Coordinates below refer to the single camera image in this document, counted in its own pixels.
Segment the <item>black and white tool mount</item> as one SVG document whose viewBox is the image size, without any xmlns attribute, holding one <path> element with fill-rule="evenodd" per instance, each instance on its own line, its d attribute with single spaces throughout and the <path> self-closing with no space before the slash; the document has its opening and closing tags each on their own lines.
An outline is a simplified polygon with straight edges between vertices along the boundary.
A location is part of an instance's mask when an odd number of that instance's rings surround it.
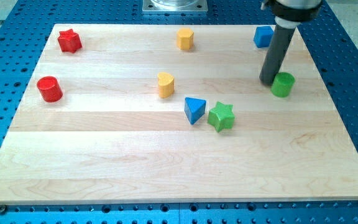
<svg viewBox="0 0 358 224">
<path fill-rule="evenodd" d="M 322 0 L 263 0 L 260 9 L 270 8 L 276 25 L 295 29 L 303 22 L 316 19 L 322 5 Z"/>
</svg>

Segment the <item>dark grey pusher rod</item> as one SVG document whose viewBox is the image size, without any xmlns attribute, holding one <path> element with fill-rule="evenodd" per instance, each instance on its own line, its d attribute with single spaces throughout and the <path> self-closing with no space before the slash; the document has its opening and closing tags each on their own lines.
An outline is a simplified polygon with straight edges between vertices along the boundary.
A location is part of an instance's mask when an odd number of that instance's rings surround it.
<svg viewBox="0 0 358 224">
<path fill-rule="evenodd" d="M 287 54 L 295 28 L 275 26 L 267 54 L 265 56 L 259 79 L 263 85 L 272 85 L 276 74 L 279 72 L 283 60 Z"/>
</svg>

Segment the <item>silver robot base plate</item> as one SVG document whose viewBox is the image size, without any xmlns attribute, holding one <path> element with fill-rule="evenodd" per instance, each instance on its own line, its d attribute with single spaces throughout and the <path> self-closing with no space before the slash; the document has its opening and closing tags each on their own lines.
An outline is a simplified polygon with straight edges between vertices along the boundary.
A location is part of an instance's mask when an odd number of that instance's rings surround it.
<svg viewBox="0 0 358 224">
<path fill-rule="evenodd" d="M 207 12 L 207 0 L 143 0 L 143 12 Z"/>
</svg>

